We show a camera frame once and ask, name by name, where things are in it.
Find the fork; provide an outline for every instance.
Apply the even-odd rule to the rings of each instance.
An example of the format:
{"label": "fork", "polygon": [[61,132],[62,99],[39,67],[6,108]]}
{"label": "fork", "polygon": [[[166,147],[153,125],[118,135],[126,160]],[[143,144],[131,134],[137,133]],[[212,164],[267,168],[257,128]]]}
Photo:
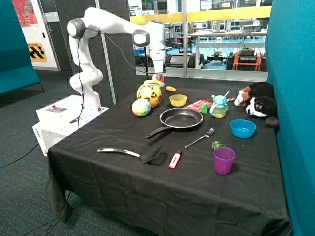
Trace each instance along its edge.
{"label": "fork", "polygon": [[190,147],[191,145],[197,143],[199,140],[201,140],[201,139],[203,139],[203,138],[209,138],[209,137],[214,133],[214,131],[215,131],[215,130],[214,130],[213,128],[209,129],[208,132],[207,132],[204,136],[202,136],[202,137],[200,137],[199,139],[193,141],[191,144],[186,145],[185,148]]}

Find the green cup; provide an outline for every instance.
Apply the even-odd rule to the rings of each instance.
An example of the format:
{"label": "green cup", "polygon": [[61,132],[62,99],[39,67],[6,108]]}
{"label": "green cup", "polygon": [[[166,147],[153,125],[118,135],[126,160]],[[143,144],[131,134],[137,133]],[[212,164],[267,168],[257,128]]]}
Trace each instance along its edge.
{"label": "green cup", "polygon": [[220,141],[214,141],[211,143],[212,144],[212,150],[219,148],[219,147],[225,147],[225,144]]}

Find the door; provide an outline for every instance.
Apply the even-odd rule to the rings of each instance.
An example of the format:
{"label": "door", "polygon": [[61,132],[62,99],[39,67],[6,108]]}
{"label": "door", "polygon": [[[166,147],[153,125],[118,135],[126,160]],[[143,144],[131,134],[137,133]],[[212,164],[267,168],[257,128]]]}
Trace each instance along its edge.
{"label": "door", "polygon": [[38,1],[12,0],[12,3],[29,46],[34,69],[60,70]]}

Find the spatula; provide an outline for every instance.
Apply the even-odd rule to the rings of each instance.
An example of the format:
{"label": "spatula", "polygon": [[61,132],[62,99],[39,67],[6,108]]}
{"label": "spatula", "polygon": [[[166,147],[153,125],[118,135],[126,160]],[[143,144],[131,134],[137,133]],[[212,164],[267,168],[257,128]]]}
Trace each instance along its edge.
{"label": "spatula", "polygon": [[157,147],[151,154],[145,154],[145,155],[140,155],[138,153],[129,151],[129,150],[124,150],[124,149],[118,149],[118,148],[100,148],[97,150],[97,152],[122,152],[126,153],[131,156],[139,157],[144,164],[149,164],[151,161],[156,159],[161,151],[162,146]]}

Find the soccer ball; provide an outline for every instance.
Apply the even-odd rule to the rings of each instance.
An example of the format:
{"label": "soccer ball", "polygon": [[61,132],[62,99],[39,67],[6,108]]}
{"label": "soccer ball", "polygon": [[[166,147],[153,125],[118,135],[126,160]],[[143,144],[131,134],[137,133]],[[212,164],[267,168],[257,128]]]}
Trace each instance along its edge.
{"label": "soccer ball", "polygon": [[155,84],[146,83],[139,87],[137,91],[138,99],[146,99],[152,108],[159,105],[162,100],[162,92]]}

